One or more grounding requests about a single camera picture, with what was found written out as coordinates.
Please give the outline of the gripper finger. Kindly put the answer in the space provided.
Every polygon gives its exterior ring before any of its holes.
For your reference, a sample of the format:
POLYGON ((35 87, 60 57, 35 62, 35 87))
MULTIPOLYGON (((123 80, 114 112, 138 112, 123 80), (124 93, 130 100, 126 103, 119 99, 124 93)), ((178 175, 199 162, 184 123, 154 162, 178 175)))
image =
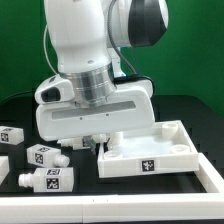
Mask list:
POLYGON ((96 142, 93 140, 91 136, 83 137, 84 143, 91 149, 92 153, 96 153, 96 142))

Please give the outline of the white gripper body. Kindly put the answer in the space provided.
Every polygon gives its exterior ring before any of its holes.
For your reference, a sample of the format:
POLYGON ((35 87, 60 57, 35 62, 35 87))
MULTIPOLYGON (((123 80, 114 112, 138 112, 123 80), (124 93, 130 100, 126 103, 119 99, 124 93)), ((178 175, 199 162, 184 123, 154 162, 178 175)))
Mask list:
POLYGON ((40 105, 36 121, 40 137, 45 141, 85 137, 150 128, 154 122, 149 80, 120 84, 95 108, 80 108, 72 101, 40 105))

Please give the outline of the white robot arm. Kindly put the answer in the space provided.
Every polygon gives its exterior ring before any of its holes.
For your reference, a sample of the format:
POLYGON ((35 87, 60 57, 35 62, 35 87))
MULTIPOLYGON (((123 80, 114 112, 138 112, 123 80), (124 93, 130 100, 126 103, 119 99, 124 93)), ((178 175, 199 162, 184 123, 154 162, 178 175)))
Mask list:
POLYGON ((155 122, 153 83, 121 75, 121 47, 152 46, 168 27, 166 0, 44 0, 58 73, 36 90, 36 120, 46 141, 138 131, 155 122))

